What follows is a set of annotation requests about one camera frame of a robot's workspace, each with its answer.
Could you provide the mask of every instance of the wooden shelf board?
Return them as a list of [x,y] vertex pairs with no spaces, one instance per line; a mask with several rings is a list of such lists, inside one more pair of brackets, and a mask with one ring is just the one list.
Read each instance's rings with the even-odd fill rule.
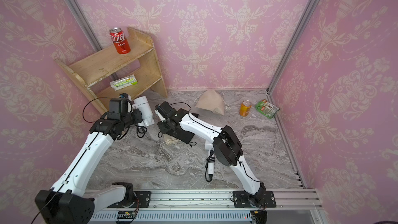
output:
[[[120,90],[115,91],[111,86],[105,88],[97,94],[97,97],[112,97],[118,98],[119,94],[127,93],[132,99],[143,93],[148,88],[152,87],[156,82],[162,79],[162,76],[149,72],[147,69],[140,67],[132,74],[137,79],[137,84],[131,85]],[[99,99],[104,106],[109,109],[109,99]]]
[[69,67],[82,77],[87,87],[91,87],[153,49],[153,46],[131,36],[127,38],[127,41],[131,48],[127,54],[117,53],[115,47],[111,45]]

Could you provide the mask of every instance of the drawstring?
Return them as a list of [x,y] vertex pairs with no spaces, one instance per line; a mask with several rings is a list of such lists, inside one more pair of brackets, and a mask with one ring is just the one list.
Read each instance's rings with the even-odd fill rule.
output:
[[229,104],[228,104],[227,102],[225,102],[224,99],[222,99],[222,101],[223,101],[224,104],[225,104],[225,109],[226,109],[226,110],[231,110],[231,107],[229,107]]
[[[199,101],[199,98],[202,96],[202,94],[204,94],[204,93],[201,93],[200,95],[198,95],[198,97],[196,97],[196,99],[194,100],[194,102],[198,102]],[[224,105],[225,105],[225,109],[226,110],[231,110],[231,107],[229,106],[229,104],[224,100],[224,99],[222,99],[222,101],[224,102]]]
[[173,143],[177,143],[179,141],[179,139],[167,139],[166,141],[162,142],[160,144],[160,148],[163,148],[165,145],[169,145],[169,144],[173,144]]
[[194,100],[194,102],[197,103],[197,102],[199,101],[199,98],[201,97],[202,94],[204,94],[204,93],[201,93],[200,95],[198,95],[198,97],[196,97],[196,99]]

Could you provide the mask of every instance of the orange soda can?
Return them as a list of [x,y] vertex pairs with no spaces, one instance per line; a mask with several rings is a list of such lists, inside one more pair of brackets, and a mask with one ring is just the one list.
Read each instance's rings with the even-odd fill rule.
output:
[[240,105],[240,110],[239,110],[239,114],[243,117],[246,117],[249,115],[249,111],[251,108],[251,103],[248,100],[244,100],[242,102],[242,104]]

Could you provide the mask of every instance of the wooden shelf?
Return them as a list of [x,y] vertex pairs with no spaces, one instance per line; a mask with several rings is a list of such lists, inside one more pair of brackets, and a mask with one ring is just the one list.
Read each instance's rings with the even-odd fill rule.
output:
[[[131,51],[127,54],[117,53],[115,47],[111,45],[69,66],[61,60],[55,59],[55,62],[88,100],[97,97],[118,98],[121,93],[127,93],[132,99],[135,99],[148,88],[167,98],[167,91],[152,38],[131,27],[127,27],[127,31],[129,33],[127,40],[131,48]],[[141,67],[132,73],[137,79],[136,85],[117,91],[109,86],[95,95],[90,87],[137,59]],[[109,110],[109,99],[97,99],[92,104],[101,114]]]
[[[127,93],[132,98],[136,98],[136,96],[140,95],[148,88],[152,87],[156,82],[162,79],[162,76],[151,73],[144,67],[140,67],[132,72],[137,79],[137,84],[131,85],[120,90],[115,91],[111,86],[105,88],[103,91],[97,94],[98,97],[112,97],[117,98],[121,93]],[[109,108],[109,99],[99,99],[102,104],[108,109]]]
[[80,75],[86,84],[91,87],[153,49],[153,46],[136,40],[133,37],[128,37],[127,41],[131,48],[131,51],[127,54],[119,54],[115,47],[111,45],[73,63],[69,67]]

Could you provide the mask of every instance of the pink damask wallpaper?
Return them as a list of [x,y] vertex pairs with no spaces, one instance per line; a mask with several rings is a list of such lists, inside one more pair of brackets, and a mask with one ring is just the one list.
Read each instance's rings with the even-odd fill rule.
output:
[[53,58],[72,63],[93,50],[63,0],[1,0],[0,49],[1,222],[30,223],[36,194],[72,162],[90,127],[87,99]]
[[398,0],[321,0],[273,97],[331,224],[398,221]]
[[268,87],[308,0],[77,1],[102,46],[110,27],[150,33],[168,88],[224,89]]

